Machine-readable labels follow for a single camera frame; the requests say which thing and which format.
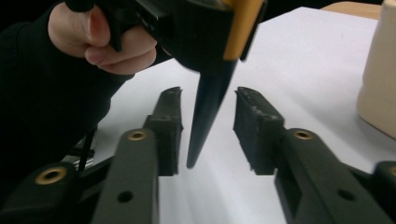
beige object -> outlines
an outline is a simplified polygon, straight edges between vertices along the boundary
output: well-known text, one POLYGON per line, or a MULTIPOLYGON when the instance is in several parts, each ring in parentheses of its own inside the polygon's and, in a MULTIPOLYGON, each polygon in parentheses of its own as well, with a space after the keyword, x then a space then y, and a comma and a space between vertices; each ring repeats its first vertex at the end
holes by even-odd
POLYGON ((364 120, 396 138, 396 0, 382 3, 357 107, 364 120))

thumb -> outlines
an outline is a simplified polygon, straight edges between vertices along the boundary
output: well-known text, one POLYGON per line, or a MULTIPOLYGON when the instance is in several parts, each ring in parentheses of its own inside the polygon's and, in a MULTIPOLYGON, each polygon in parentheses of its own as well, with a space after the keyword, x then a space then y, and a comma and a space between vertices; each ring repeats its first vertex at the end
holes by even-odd
POLYGON ((110 41, 110 28, 106 15, 98 6, 82 16, 86 43, 93 47, 104 47, 110 41))
POLYGON ((59 4, 49 16, 48 32, 57 49, 79 58, 88 47, 102 47, 110 40, 106 16, 98 6, 89 12, 74 12, 65 3, 59 4))

yellow handle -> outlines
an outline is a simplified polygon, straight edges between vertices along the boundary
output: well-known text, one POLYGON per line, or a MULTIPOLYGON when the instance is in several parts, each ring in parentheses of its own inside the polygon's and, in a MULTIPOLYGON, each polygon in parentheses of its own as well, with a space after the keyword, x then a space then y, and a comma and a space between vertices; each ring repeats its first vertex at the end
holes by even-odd
POLYGON ((234 11, 233 25, 228 37, 223 59, 225 61, 237 60, 248 42, 248 37, 256 21, 263 0, 222 0, 234 11))

black tool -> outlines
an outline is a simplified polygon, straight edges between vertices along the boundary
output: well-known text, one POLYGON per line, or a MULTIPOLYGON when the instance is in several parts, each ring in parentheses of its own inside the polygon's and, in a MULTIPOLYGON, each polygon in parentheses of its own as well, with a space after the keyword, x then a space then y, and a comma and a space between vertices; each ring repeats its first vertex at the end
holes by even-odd
POLYGON ((140 24, 159 43, 160 63, 172 55, 201 74, 187 166, 196 163, 239 59, 245 60, 266 7, 263 0, 66 0, 74 11, 98 5, 122 50, 124 30, 140 24))

finger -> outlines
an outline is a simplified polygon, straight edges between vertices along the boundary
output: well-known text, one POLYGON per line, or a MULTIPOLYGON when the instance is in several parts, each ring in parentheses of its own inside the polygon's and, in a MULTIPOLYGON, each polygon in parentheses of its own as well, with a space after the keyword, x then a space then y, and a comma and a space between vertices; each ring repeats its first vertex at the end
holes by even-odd
POLYGON ((97 6, 77 13, 59 4, 49 16, 48 32, 57 49, 74 57, 84 57, 88 46, 103 47, 110 39, 106 16, 97 6))
POLYGON ((132 75, 152 65, 156 56, 156 49, 152 49, 138 57, 133 57, 118 63, 98 65, 98 67, 112 74, 132 75))
POLYGON ((104 48, 90 48, 85 54, 87 61, 100 66, 120 63, 146 54, 157 45, 157 41, 140 25, 126 31, 121 38, 121 52, 116 52, 109 45, 104 48))

